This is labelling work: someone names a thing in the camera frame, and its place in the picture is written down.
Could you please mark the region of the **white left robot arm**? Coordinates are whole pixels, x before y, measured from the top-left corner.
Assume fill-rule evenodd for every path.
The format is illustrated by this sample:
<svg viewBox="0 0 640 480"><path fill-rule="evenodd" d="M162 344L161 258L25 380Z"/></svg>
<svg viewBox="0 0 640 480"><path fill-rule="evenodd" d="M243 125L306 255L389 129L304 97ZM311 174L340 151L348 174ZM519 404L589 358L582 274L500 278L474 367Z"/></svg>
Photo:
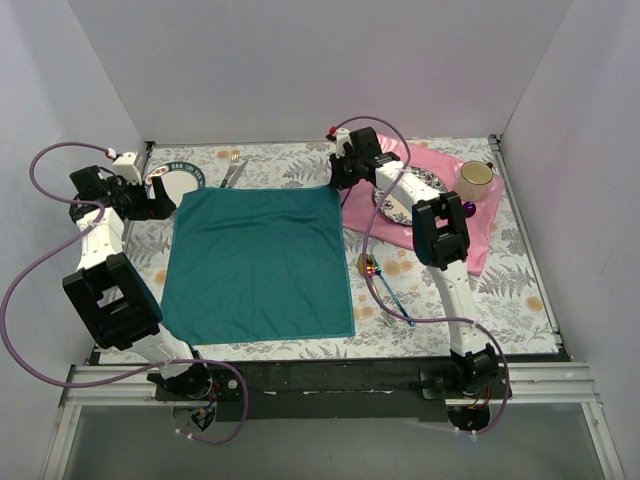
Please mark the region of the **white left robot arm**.
<svg viewBox="0 0 640 480"><path fill-rule="evenodd" d="M70 180L77 195L69 215L84 238L76 272L62 286L95 343L157 363L159 372L148 379L166 391L205 398L211 373L196 350L163 326L158 302L123 250L127 220L165 220L175 211L162 180L152 180L152 198L144 185L99 166L73 172Z"/></svg>

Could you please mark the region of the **teal cloth napkin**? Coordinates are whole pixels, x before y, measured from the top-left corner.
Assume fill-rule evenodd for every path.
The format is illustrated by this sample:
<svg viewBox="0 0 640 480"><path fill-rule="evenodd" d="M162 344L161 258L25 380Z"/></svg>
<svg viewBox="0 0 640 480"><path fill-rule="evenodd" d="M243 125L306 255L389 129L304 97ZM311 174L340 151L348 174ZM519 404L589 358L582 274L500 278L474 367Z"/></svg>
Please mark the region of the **teal cloth napkin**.
<svg viewBox="0 0 640 480"><path fill-rule="evenodd" d="M339 194L328 186L185 194L161 310L164 326L192 345L353 336Z"/></svg>

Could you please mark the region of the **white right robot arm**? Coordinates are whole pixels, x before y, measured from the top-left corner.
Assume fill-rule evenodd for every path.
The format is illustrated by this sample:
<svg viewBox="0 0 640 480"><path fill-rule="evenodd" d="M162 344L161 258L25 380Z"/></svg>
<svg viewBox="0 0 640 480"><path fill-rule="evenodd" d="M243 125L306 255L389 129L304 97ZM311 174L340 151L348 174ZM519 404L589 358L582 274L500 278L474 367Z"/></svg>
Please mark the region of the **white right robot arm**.
<svg viewBox="0 0 640 480"><path fill-rule="evenodd" d="M366 181L411 213L414 253L435 281L449 324L453 387L464 397L479 395L498 373L498 356L476 323L466 266L470 237L459 196L429 187L398 155L383 152L371 127L333 127L327 139L335 145L332 188Z"/></svg>

